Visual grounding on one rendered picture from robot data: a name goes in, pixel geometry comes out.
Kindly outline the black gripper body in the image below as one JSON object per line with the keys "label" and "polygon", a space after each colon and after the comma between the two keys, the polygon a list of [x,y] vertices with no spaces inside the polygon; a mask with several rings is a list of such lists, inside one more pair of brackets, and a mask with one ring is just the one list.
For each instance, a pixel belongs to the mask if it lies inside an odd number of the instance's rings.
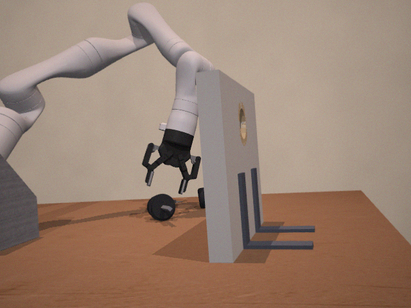
{"label": "black gripper body", "polygon": [[187,162],[191,158],[190,150],[194,136],[178,130],[165,129],[162,143],[159,146],[159,155],[162,157],[167,152],[172,151],[173,155],[166,159],[163,164],[173,167],[180,167],[180,162],[177,157],[182,154],[184,161]]}

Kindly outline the black door knob with grey square spindle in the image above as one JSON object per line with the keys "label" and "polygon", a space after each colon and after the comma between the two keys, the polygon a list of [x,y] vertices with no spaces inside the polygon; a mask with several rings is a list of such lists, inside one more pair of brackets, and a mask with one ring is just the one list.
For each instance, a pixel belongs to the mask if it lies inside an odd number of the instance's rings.
{"label": "black door knob with grey square spindle", "polygon": [[167,194],[158,194],[150,198],[147,204],[148,213],[157,221],[166,221],[175,213],[175,202]]}

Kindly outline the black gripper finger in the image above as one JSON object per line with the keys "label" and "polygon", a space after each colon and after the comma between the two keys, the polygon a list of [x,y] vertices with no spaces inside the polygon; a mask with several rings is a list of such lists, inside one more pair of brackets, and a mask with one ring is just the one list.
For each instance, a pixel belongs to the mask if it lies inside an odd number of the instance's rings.
{"label": "black gripper finger", "polygon": [[142,162],[142,165],[146,167],[148,170],[146,179],[145,179],[145,183],[147,183],[147,186],[151,185],[153,174],[154,174],[154,169],[158,167],[159,165],[161,165],[170,156],[173,155],[173,152],[169,151],[162,157],[159,157],[153,164],[149,164],[150,156],[152,153],[155,152],[155,150],[159,150],[159,146],[154,145],[153,143],[149,143],[146,149],[146,153],[144,155],[143,162]]}
{"label": "black gripper finger", "polygon": [[191,170],[190,175],[188,173],[188,169],[186,167],[183,155],[178,154],[177,157],[178,157],[179,162],[180,162],[179,169],[180,169],[180,172],[182,173],[182,177],[183,177],[183,179],[180,183],[180,188],[179,188],[179,194],[182,194],[186,191],[188,181],[197,178],[201,157],[199,157],[199,156],[196,157],[196,156],[191,155],[190,159],[191,159],[191,163],[193,164],[193,166],[192,166],[192,170]]}

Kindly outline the grey door panel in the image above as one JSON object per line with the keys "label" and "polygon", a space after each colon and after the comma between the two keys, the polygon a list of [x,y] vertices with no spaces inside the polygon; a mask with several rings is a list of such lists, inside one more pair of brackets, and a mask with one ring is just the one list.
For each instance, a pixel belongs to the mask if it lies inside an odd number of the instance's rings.
{"label": "grey door panel", "polygon": [[256,233],[252,168],[263,224],[254,93],[219,69],[195,78],[209,263],[233,263],[243,250],[239,173],[245,173],[250,240]]}

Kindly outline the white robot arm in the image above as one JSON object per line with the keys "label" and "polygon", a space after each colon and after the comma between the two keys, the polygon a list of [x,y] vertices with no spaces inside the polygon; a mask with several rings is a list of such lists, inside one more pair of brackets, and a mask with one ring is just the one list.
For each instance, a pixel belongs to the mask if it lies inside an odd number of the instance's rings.
{"label": "white robot arm", "polygon": [[198,103],[195,73],[215,70],[166,23],[156,7],[137,3],[128,10],[131,35],[120,40],[91,37],[0,81],[0,154],[9,157],[21,136],[41,115],[45,100],[37,85],[52,78],[88,78],[121,58],[153,43],[176,67],[175,99],[168,122],[159,130],[195,135]]}

